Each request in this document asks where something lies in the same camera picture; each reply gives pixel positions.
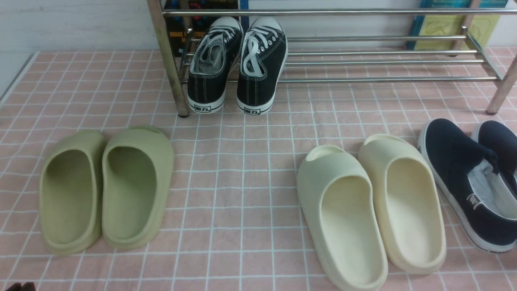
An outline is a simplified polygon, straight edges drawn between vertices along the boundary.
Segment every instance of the beige slipper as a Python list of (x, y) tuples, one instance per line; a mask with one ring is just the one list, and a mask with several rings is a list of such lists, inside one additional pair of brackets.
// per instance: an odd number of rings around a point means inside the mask
[(296, 177), (298, 199), (325, 274), (341, 290), (374, 290), (388, 273), (368, 175), (333, 145), (314, 148)]
[(422, 155), (406, 141), (370, 136), (359, 162), (373, 185), (375, 214), (390, 261), (415, 274), (443, 264), (445, 230), (433, 174)]

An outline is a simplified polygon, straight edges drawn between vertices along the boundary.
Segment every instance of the book cover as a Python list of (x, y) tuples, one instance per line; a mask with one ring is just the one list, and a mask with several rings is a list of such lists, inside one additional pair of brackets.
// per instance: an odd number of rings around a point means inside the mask
[[(508, 0), (482, 0), (480, 8), (504, 8)], [(467, 8), (470, 0), (422, 0), (421, 8)], [(474, 17), (469, 31), (485, 47), (495, 29), (498, 15), (477, 15)], [(409, 35), (456, 35), (460, 29), (462, 15), (428, 15), (416, 16)], [(408, 41), (409, 50), (448, 50), (453, 41)]]
[[(179, 9), (179, 0), (167, 0), (164, 9)], [(239, 1), (236, 0), (189, 0), (189, 9), (239, 9)], [(219, 17), (194, 16), (192, 28), (194, 37), (203, 37), (210, 25)], [(167, 17), (165, 19), (169, 40), (173, 47), (175, 57), (181, 56), (185, 47), (186, 33), (183, 18)]]

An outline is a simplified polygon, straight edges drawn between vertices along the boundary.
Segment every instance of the sneaker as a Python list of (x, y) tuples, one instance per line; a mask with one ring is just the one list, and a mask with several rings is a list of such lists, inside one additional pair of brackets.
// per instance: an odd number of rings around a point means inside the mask
[(241, 40), (242, 27), (232, 17), (218, 18), (203, 36), (189, 68), (187, 97), (193, 111), (214, 113), (221, 109)]
[(487, 120), (478, 125), (471, 137), (495, 152), (501, 175), (517, 198), (517, 136), (504, 124)]
[(499, 174), (497, 155), (446, 119), (425, 126), (418, 150), (473, 245), (491, 253), (511, 250), (517, 200)]
[(271, 109), (286, 60), (287, 39), (280, 24), (271, 17), (255, 20), (240, 55), (237, 104), (244, 113), (261, 115)]

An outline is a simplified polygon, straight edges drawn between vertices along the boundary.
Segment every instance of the green slide sandal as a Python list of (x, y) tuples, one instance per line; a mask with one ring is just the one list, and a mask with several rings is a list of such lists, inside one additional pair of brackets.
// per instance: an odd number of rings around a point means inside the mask
[(43, 240), (56, 255), (80, 252), (101, 234), (101, 159), (106, 141), (82, 130), (58, 142), (40, 175)]
[(102, 157), (102, 232), (117, 248), (145, 245), (158, 233), (169, 193), (174, 150), (151, 126), (115, 135)]

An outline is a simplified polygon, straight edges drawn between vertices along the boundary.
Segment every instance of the pink tile floor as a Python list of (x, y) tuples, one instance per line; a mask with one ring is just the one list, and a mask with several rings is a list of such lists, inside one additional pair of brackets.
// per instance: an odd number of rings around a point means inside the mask
[[(489, 51), (507, 68), (515, 48)], [(288, 77), (483, 75), (480, 67), (288, 68)], [(334, 290), (298, 206), (295, 169), (318, 144), (351, 153), (368, 135), (415, 144), (433, 118), (466, 132), (486, 119), (517, 132), (517, 91), (484, 115), (490, 83), (281, 85), (270, 114), (244, 116), (230, 87), (222, 112), (176, 116), (157, 51), (41, 53), (0, 109), (0, 287), (56, 290)], [(80, 128), (109, 138), (131, 125), (162, 129), (176, 152), (159, 235), (137, 250), (99, 239), (81, 254), (48, 254), (38, 223), (38, 174), (48, 148)], [(390, 265), (382, 290), (516, 290), (517, 251), (474, 249), (443, 203), (447, 259), (430, 276)]]

